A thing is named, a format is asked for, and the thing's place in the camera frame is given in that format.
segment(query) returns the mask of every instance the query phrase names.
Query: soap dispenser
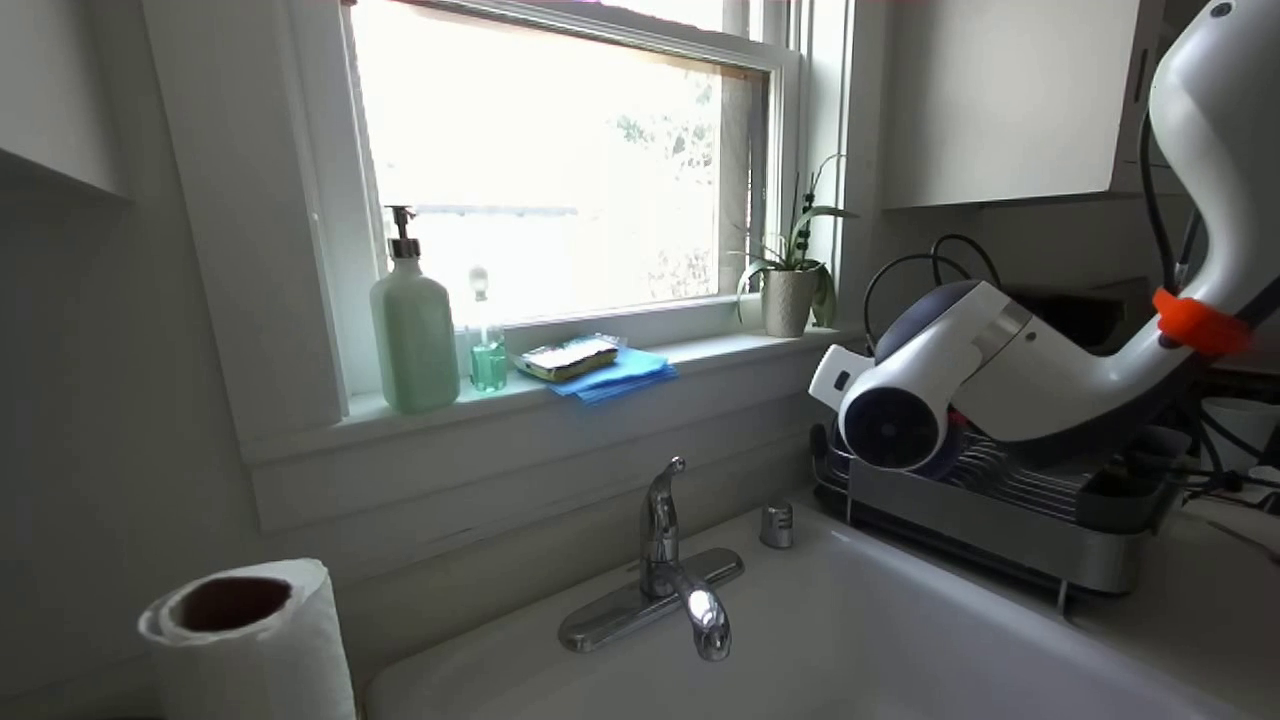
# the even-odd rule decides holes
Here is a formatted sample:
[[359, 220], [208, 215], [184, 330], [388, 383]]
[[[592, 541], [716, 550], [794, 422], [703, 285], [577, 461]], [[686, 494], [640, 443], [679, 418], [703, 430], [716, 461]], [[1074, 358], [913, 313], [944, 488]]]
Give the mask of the soap dispenser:
[[408, 209], [393, 209], [396, 267], [372, 285], [375, 352], [382, 397], [396, 412], [443, 408], [459, 394], [454, 334], [443, 285], [418, 273], [418, 245], [408, 235]]
[[467, 336], [467, 380], [474, 394], [501, 394], [509, 389], [509, 350], [502, 350], [502, 330], [492, 317], [492, 301], [489, 301], [489, 273], [471, 267], [471, 336]]

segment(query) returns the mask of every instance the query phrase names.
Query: green soap bottle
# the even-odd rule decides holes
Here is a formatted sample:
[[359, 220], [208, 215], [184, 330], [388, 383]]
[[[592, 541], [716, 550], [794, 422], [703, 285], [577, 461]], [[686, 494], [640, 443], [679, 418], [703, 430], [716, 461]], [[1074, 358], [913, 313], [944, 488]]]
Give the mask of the green soap bottle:
[[396, 412], [448, 408], [459, 394], [454, 334], [443, 285], [417, 266], [418, 245], [408, 235], [408, 209], [393, 209], [396, 267], [372, 285], [375, 352], [382, 397]]
[[502, 334], [492, 322], [492, 304], [489, 304], [489, 273], [471, 267], [471, 313], [474, 313], [474, 334], [471, 334], [471, 350], [467, 350], [467, 380], [474, 394], [501, 394], [509, 389], [509, 350], [502, 350]]

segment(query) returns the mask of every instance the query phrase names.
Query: dish rack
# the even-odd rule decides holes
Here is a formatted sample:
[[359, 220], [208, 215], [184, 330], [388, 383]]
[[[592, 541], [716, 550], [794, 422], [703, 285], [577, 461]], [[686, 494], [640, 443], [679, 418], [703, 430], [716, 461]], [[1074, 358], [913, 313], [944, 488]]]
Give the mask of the dish rack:
[[825, 511], [1049, 584], [1059, 614], [1079, 592], [1123, 597], [1136, 584], [1139, 550], [1175, 494], [1168, 478], [1131, 468], [1030, 471], [984, 437], [964, 437], [938, 471], [888, 471], [858, 464], [832, 437], [810, 430]]

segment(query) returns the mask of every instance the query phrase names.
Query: white sink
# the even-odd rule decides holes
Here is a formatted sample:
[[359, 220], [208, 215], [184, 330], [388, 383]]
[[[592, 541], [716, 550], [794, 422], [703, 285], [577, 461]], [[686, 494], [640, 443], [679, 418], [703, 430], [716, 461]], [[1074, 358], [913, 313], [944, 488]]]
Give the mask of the white sink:
[[375, 720], [1180, 720], [1236, 718], [1074, 634], [1049, 605], [1017, 605], [864, 533], [794, 510], [794, 550], [757, 543], [757, 517], [694, 550], [730, 550], [718, 588], [730, 657], [703, 664], [686, 621], [559, 649], [559, 621], [637, 581], [586, 581], [375, 677]]

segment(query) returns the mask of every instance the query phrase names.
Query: faucet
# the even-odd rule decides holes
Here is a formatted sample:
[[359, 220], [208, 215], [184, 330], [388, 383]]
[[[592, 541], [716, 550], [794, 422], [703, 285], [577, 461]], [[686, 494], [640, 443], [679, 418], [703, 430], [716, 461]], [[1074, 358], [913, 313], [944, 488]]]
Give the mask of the faucet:
[[728, 657], [728, 614], [718, 597], [686, 578], [679, 568], [679, 520], [674, 520], [674, 496], [673, 482], [682, 468], [682, 457], [673, 457], [666, 468], [649, 484], [643, 510], [640, 510], [640, 597], [664, 602], [674, 597], [682, 602], [682, 614], [691, 621], [691, 649], [703, 660]]
[[563, 649], [592, 652], [682, 605], [682, 615], [691, 621], [694, 657], [699, 660], [728, 657], [730, 629], [713, 584], [741, 578], [745, 559], [728, 550], [709, 550], [691, 559], [679, 559], [679, 520], [674, 520], [674, 496], [673, 496], [673, 482], [679, 468], [682, 461], [673, 457], [643, 494], [640, 581], [569, 614], [559, 625]]

